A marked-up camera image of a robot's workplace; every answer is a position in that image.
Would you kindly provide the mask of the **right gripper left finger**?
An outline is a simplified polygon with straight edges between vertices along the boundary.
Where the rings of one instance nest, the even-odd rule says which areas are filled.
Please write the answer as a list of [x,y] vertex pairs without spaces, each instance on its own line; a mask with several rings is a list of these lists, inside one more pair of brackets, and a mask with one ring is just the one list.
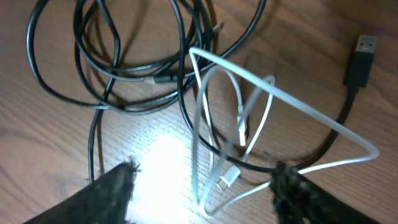
[[56,206],[27,220],[35,223],[127,223],[138,166],[123,162]]

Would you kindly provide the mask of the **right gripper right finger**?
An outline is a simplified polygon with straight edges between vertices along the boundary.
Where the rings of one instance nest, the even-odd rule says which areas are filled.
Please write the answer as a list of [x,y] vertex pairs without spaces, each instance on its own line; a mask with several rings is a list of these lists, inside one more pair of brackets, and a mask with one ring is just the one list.
[[287,164],[277,163],[271,176],[272,203],[279,223],[378,224]]

